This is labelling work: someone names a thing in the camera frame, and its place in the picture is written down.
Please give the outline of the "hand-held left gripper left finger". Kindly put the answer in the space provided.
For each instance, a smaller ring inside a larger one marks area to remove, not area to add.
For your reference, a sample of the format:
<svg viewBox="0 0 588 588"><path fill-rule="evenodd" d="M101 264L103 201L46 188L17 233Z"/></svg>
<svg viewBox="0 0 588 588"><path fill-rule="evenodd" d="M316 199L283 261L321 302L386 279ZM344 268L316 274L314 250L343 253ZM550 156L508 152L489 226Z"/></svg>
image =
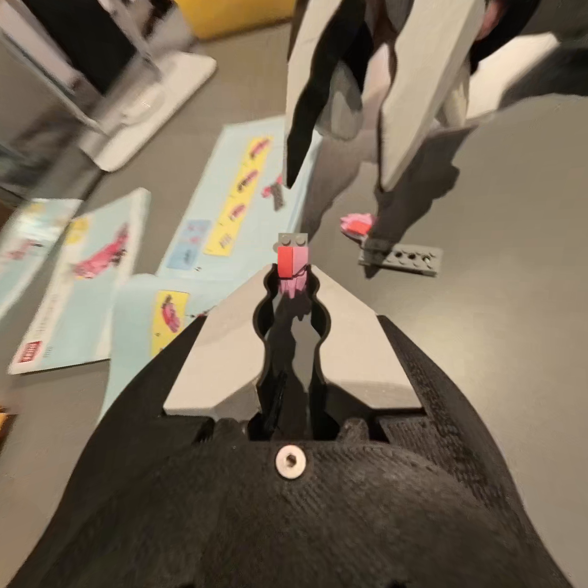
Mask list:
<svg viewBox="0 0 588 588"><path fill-rule="evenodd" d="M267 335L278 283L277 265L268 264L208 312L164 402L167 416L249 422L269 415L275 392Z"/></svg>

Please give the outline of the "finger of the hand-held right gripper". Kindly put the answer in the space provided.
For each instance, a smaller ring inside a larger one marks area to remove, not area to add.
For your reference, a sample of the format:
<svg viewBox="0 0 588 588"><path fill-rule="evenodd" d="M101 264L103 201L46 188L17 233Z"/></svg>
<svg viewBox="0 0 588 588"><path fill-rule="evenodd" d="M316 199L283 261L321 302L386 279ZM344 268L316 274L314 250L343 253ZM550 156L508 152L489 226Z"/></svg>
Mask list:
<svg viewBox="0 0 588 588"><path fill-rule="evenodd" d="M427 136L477 34L484 1L413 1L379 111L379 184L391 191Z"/></svg>
<svg viewBox="0 0 588 588"><path fill-rule="evenodd" d="M366 1L299 1L292 22L285 107L285 187L293 187L329 101L336 67L363 88L372 34Z"/></svg>

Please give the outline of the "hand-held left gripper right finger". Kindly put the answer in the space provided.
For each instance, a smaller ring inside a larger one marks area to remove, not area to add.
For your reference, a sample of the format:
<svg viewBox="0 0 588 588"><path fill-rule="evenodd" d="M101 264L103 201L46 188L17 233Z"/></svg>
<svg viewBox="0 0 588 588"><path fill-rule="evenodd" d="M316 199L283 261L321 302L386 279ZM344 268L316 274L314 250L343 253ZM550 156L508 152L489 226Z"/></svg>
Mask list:
<svg viewBox="0 0 588 588"><path fill-rule="evenodd" d="M308 388L314 435L338 435L350 419L382 435L382 418L423 415L423 405L383 327L383 317L312 265L307 294L318 336Z"/></svg>

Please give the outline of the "long grey holed plate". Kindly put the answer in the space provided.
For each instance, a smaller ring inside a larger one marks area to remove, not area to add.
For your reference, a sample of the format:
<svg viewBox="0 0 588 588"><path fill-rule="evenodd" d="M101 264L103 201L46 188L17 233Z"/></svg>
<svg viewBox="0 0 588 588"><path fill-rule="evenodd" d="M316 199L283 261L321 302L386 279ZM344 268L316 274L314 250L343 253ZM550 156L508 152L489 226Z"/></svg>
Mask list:
<svg viewBox="0 0 588 588"><path fill-rule="evenodd" d="M440 273L443 249L419 245L395 244L381 261L370 261L361 245L358 264L364 267L394 270L404 273L436 277Z"/></svg>

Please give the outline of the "grey desk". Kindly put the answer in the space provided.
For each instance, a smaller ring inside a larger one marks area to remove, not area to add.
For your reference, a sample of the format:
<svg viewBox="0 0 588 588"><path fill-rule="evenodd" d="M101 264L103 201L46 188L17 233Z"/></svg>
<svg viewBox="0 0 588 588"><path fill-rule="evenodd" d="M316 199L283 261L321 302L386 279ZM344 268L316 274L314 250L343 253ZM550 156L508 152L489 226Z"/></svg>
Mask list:
<svg viewBox="0 0 588 588"><path fill-rule="evenodd" d="M213 79L122 170L73 171L70 151L41 187L88 194L86 209L151 191L136 270L154 272L225 123L283 111L287 25L217 41ZM454 187L407 231L443 249L440 276L367 280L339 217L373 210L376 166L364 143L335 143L313 190L332 197L337 160L358 165L313 239L312 260L385 314L454 381L493 435L526 511L575 587L587 587L587 100L544 96L500 111L456 152Z"/></svg>

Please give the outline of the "person's right hand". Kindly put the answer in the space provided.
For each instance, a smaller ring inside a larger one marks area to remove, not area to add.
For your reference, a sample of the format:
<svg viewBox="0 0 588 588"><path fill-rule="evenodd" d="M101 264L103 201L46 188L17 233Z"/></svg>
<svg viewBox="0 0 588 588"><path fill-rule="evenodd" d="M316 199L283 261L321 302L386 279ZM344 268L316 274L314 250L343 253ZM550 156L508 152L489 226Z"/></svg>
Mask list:
<svg viewBox="0 0 588 588"><path fill-rule="evenodd" d="M479 42L485 39L500 22L503 15L504 7L502 1L487 1L484 11L484 17L481 27L475 41Z"/></svg>

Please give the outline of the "closed booklet red bird cover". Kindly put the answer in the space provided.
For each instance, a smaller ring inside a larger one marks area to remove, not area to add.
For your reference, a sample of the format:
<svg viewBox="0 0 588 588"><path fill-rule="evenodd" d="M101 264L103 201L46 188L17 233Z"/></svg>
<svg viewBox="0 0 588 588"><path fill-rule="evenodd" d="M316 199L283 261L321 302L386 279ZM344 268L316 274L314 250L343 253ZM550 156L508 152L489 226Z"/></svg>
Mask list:
<svg viewBox="0 0 588 588"><path fill-rule="evenodd" d="M47 290L7 374L110 358L115 300L134 274L150 201L150 191L140 187L71 221Z"/></svg>

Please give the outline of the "open light blue instruction booklet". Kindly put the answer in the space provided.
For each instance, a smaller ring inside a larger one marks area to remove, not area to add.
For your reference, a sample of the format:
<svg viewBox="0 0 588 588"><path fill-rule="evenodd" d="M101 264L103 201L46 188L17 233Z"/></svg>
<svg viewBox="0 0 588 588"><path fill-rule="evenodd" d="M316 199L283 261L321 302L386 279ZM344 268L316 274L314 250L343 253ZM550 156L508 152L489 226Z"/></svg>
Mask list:
<svg viewBox="0 0 588 588"><path fill-rule="evenodd" d="M275 260L278 234L299 228L322 137L313 132L290 189L283 139L281 116L223 128L158 270L133 276L116 298L99 420L188 325Z"/></svg>

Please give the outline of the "closed booklet flamingo cover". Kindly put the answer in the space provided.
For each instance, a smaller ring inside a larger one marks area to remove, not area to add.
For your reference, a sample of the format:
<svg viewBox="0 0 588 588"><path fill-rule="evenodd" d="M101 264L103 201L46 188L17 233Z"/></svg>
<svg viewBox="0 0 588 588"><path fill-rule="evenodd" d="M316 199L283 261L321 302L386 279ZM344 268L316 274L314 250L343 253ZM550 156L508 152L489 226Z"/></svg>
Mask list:
<svg viewBox="0 0 588 588"><path fill-rule="evenodd" d="M33 198L2 228L1 319L32 282L82 202Z"/></svg>

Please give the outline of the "black monitor screen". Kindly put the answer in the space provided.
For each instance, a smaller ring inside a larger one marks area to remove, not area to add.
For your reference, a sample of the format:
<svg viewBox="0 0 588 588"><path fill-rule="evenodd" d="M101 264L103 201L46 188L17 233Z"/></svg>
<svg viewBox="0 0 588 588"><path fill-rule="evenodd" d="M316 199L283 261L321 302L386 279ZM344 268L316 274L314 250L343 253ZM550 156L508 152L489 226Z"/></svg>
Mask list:
<svg viewBox="0 0 588 588"><path fill-rule="evenodd" d="M122 1L156 48L194 41L174 1ZM1 150L53 160L137 56L110 1L1 1Z"/></svg>

